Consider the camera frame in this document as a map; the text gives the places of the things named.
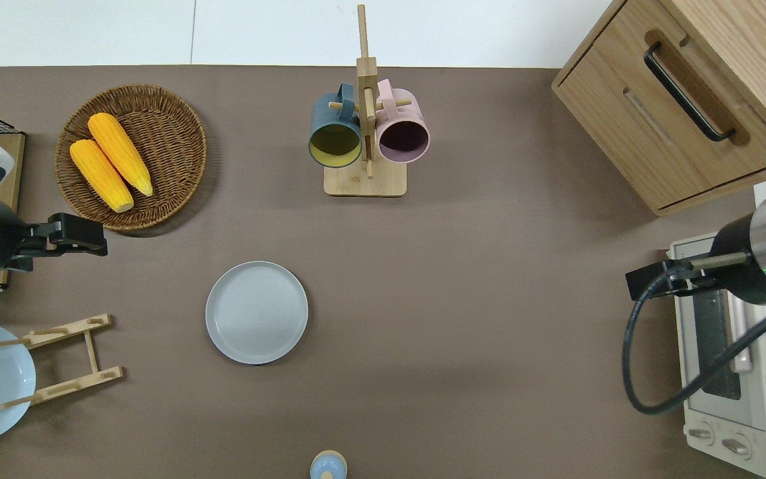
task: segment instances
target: mug handle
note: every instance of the mug handle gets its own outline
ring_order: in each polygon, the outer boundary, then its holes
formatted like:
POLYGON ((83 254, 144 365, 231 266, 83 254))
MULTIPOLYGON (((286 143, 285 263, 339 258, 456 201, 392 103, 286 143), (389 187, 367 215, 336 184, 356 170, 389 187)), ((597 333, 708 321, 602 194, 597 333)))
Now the mug handle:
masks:
POLYGON ((353 117, 353 85, 349 82, 342 82, 338 88, 338 99, 341 100, 341 111, 338 112, 338 119, 343 122, 350 122, 353 117))
POLYGON ((383 112, 386 118, 392 120, 398 117, 398 107, 395 105, 395 94, 392 92, 392 84, 389 79, 377 82, 377 90, 380 91, 380 103, 383 104, 383 112))

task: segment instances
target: cable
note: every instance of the cable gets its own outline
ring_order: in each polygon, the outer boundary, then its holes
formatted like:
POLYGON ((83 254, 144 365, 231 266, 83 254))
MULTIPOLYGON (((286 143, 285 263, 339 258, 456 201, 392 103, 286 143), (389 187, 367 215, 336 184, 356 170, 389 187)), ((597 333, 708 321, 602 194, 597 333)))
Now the cable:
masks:
POLYGON ((660 414, 680 406, 690 397, 690 395, 699 391, 702 386, 710 381, 722 367, 729 364, 729 361, 732 361, 732 359, 741 351, 744 351, 744 349, 751 345, 754 340, 766 333, 766 318, 764 318, 762 321, 758 322, 758 324, 754 325, 754 327, 747 330, 746 334, 735 340, 735 342, 732 343, 732 346, 724 349, 724 351, 717 355, 708 366, 700 371, 699 376, 688 382, 684 388, 681 388, 678 393, 672 395, 668 400, 664 400, 660 404, 654 406, 647 406, 644 403, 641 403, 634 393, 634 387, 632 386, 632 365, 630 364, 630 356, 632 355, 632 335, 634 333, 634 328, 638 323, 640 310, 642 309, 642 306, 644 306, 644 303, 646 303, 646 300, 650 298, 651 294, 662 285, 669 276, 688 269, 690 269, 690 265, 680 264, 675 267, 670 267, 653 279, 650 284, 646 286, 640 299, 635 302, 634 307, 632 307, 632 313, 628 318, 626 334, 622 340, 622 382, 626 387, 626 395, 628 396, 628 400, 632 403, 632 406, 644 414, 660 414))

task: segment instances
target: mug rack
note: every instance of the mug rack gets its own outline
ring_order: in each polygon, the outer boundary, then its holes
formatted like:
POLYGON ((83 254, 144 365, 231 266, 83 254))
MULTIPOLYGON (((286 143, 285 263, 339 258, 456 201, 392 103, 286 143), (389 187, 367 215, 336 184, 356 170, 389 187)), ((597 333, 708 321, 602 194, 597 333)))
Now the mug rack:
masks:
MULTIPOLYGON (((324 168, 324 191, 331 196, 398 197, 407 193, 407 165, 387 161, 378 152, 374 133, 376 111, 383 109, 374 98, 377 88, 377 58, 368 56, 368 31, 365 25, 365 5, 359 5, 359 49, 356 59, 356 106, 359 110, 359 130, 362 142, 361 161, 343 168, 324 168)), ((398 106, 410 103, 401 101, 398 106)), ((341 103, 331 102, 329 107, 341 109, 341 103)))
POLYGON ((51 343, 57 343, 67 337, 73 337, 79 334, 84 335, 85 343, 88 345, 88 360, 90 361, 90 368, 93 373, 81 376, 80 378, 70 379, 69 381, 63 381, 57 385, 51 385, 46 388, 37 389, 34 394, 27 395, 15 400, 9 400, 1 405, 2 409, 16 406, 24 402, 29 402, 29 406, 34 406, 47 400, 61 397, 82 389, 89 388, 90 386, 100 385, 112 379, 122 378, 122 367, 115 366, 103 369, 100 371, 98 363, 96 362, 96 351, 94 349, 94 339, 91 337, 90 332, 101 327, 106 327, 112 324, 112 319, 109 315, 98 315, 87 319, 81 319, 81 321, 75 321, 66 325, 60 325, 60 327, 53 327, 49 329, 29 331, 24 336, 17 337, 17 339, 9 339, 8 341, 0 341, 0 347, 9 345, 24 345, 25 348, 34 349, 40 346, 51 345, 51 343))

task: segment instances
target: black handle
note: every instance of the black handle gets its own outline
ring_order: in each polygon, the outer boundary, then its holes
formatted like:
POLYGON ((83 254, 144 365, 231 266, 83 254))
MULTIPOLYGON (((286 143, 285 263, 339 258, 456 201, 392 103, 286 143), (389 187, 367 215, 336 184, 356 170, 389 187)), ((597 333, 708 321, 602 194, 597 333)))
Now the black handle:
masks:
POLYGON ((702 116, 702 113, 699 112, 699 110, 694 106, 694 104, 690 101, 690 98, 686 94, 684 94, 684 91, 682 91, 681 88, 678 87, 676 82, 674 82, 666 70, 662 66, 660 66, 660 63, 654 58, 654 52, 656 52, 660 48, 660 42, 655 42, 654 45, 650 47, 646 51, 646 55, 644 55, 644 63, 650 69, 650 72, 654 75, 654 78, 657 78, 661 85, 664 86, 666 91, 672 96, 672 99, 678 103, 678 106, 680 106, 685 113, 690 117, 691 120, 693 120, 694 124, 702 131, 703 134, 705 134, 705 137, 707 137, 712 142, 723 142, 726 138, 729 138, 732 136, 732 134, 735 134, 735 129, 732 128, 732 130, 727 131, 726 133, 720 133, 717 130, 714 130, 714 127, 711 126, 710 122, 705 119, 704 116, 702 116))

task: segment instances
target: cup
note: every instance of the cup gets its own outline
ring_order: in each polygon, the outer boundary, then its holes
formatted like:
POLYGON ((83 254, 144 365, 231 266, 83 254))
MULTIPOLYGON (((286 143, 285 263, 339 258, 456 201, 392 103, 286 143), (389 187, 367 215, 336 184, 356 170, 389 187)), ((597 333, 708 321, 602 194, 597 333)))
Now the cup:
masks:
POLYGON ((309 154, 328 168, 342 168, 356 161, 362 151, 359 115, 354 111, 353 85, 344 82, 338 93, 328 93, 313 105, 309 154), (331 108, 329 103, 341 103, 331 108))
POLYGON ((416 97, 403 88, 392 88, 388 79, 377 84, 383 109, 377 112, 377 149, 383 158, 395 163, 410 163, 422 157, 430 145, 430 134, 416 97), (396 106, 398 100, 410 104, 396 106))

